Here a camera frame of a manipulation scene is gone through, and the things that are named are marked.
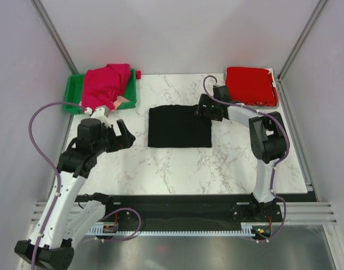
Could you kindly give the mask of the peach pink t shirt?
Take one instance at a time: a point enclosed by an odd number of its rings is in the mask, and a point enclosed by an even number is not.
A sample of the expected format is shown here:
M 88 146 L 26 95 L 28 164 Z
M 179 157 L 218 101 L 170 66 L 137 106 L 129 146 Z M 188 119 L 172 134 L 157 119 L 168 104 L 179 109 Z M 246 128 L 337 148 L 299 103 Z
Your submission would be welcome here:
M 122 96 L 118 96 L 115 101 L 109 100 L 106 97 L 102 97 L 102 99 L 100 99 L 94 96 L 87 96 L 82 98 L 82 100 L 79 102 L 79 105 L 90 107 L 93 110 L 96 110 L 97 107 L 105 106 L 110 111 L 115 111 L 122 104 L 128 102 L 129 100 Z

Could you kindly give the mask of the black t shirt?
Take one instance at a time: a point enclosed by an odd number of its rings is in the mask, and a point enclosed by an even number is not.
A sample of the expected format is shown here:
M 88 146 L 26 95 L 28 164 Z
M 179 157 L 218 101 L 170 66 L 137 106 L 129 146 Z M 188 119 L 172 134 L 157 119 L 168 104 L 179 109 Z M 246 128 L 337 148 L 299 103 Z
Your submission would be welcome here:
M 197 106 L 163 105 L 149 109 L 148 146 L 211 148 L 212 122 L 195 115 Z

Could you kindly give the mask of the magenta t shirt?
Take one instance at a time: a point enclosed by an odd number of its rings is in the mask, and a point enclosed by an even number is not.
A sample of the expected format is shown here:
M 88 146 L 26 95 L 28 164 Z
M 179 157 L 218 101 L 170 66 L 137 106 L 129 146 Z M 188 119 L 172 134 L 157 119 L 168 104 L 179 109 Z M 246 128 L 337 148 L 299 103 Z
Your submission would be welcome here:
M 129 64 L 107 64 L 104 67 L 88 70 L 84 75 L 81 100 L 83 97 L 106 97 L 115 101 L 118 96 L 129 100 L 117 109 L 132 109 L 137 102 L 136 82 L 141 79 L 141 71 Z

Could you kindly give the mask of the green plastic tray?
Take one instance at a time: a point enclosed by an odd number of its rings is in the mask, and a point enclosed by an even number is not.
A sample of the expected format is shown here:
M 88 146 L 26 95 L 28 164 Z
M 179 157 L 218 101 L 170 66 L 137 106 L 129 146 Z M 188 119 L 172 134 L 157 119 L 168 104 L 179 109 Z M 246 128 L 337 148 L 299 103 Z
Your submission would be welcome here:
M 90 107 L 107 106 L 112 110 L 136 107 L 136 80 L 140 72 L 125 66 L 109 65 L 86 74 L 71 75 L 65 91 L 65 102 Z

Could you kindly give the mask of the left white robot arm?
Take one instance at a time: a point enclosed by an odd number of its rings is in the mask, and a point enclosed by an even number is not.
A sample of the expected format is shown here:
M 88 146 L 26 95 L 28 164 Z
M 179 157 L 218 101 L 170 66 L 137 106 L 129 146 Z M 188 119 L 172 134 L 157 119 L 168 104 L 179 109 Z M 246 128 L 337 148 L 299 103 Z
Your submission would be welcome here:
M 75 250 L 87 231 L 99 220 L 110 221 L 115 207 L 110 195 L 94 193 L 77 216 L 68 221 L 75 199 L 97 164 L 97 158 L 132 147 L 135 136 L 123 120 L 117 120 L 120 135 L 98 118 L 81 120 L 77 136 L 60 155 L 56 179 L 46 207 L 34 231 L 19 240 L 15 253 L 32 269 L 68 269 Z

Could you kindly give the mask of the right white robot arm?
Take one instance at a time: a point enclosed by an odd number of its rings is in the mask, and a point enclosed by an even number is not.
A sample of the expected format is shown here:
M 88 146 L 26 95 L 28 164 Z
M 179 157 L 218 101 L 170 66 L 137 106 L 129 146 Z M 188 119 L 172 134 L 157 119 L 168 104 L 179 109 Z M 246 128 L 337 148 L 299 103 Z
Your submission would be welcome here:
M 211 120 L 228 119 L 249 129 L 251 150 L 257 159 L 257 177 L 248 202 L 232 205 L 236 222 L 268 222 L 283 220 L 278 201 L 285 200 L 274 191 L 276 167 L 289 154 L 290 143 L 279 112 L 264 113 L 243 103 L 232 103 L 226 86 L 214 86 L 213 96 L 200 96 L 196 114 Z

